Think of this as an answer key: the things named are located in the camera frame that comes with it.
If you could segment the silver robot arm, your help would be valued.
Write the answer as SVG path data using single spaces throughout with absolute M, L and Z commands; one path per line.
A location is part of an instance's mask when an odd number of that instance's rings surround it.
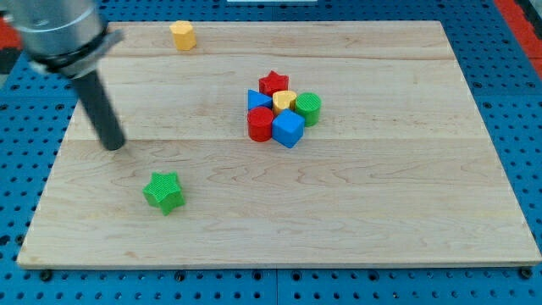
M 1 7 L 42 73 L 70 79 L 88 75 L 124 39 L 121 30 L 108 29 L 94 0 L 5 0 Z

